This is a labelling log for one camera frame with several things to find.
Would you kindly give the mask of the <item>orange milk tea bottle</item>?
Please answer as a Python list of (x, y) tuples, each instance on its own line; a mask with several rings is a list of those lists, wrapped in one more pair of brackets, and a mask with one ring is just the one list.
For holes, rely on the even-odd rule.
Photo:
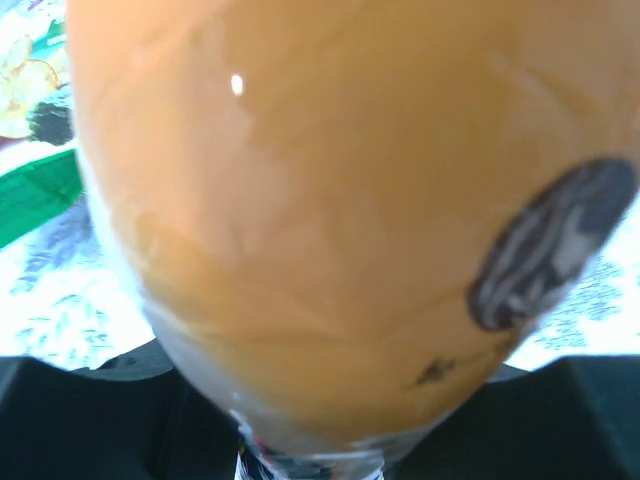
[(70, 1), (105, 252), (263, 479), (378, 479), (639, 189), (635, 1)]

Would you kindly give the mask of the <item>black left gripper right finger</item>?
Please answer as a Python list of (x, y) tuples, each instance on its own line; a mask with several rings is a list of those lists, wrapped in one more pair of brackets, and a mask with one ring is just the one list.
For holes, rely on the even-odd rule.
[(565, 357), (491, 382), (400, 462), (397, 479), (636, 479), (639, 358)]

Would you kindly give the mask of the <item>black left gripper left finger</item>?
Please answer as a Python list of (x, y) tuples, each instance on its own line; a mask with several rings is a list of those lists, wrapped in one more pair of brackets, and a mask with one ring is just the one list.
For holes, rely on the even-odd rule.
[(94, 370), (1, 360), (4, 479), (232, 479), (237, 448), (156, 341)]

